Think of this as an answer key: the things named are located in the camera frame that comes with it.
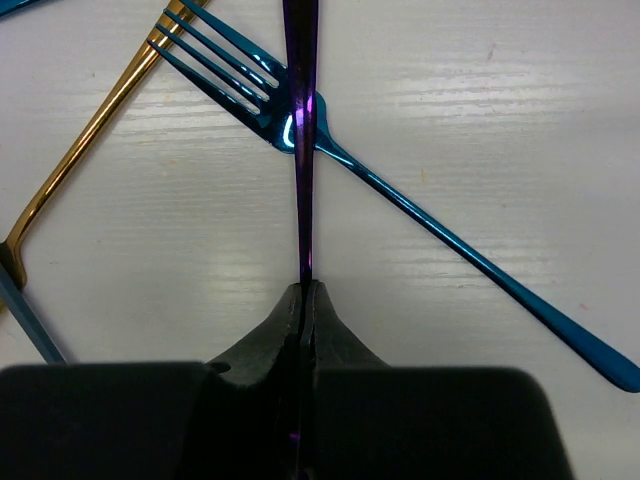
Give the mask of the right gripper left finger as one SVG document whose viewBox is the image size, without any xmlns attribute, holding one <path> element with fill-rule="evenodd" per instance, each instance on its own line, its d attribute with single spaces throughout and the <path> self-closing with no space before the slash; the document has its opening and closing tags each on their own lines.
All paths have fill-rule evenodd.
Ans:
<svg viewBox="0 0 640 480">
<path fill-rule="evenodd" d="M 230 389 L 232 438 L 269 479 L 297 479 L 305 291 L 288 286 L 265 320 L 209 365 Z"/>
</svg>

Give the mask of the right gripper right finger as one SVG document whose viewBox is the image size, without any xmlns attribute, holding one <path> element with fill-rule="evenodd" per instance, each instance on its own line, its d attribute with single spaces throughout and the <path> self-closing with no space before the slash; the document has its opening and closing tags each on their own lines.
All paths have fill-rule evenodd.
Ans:
<svg viewBox="0 0 640 480">
<path fill-rule="evenodd" d="M 303 282 L 301 298 L 301 477 L 322 479 L 361 455 L 356 388 L 388 365 L 342 322 L 322 282 Z"/>
</svg>

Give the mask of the purple spoon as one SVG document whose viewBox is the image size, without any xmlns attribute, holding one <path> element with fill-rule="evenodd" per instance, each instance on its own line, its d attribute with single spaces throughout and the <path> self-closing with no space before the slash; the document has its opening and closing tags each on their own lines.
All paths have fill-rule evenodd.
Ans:
<svg viewBox="0 0 640 480">
<path fill-rule="evenodd" d="M 313 304 L 313 179 L 317 130 L 316 70 L 319 3 L 283 3 L 292 103 L 301 309 L 292 369 L 293 391 L 288 433 L 291 479 L 305 479 L 310 433 L 311 369 L 314 337 Z"/>
</svg>

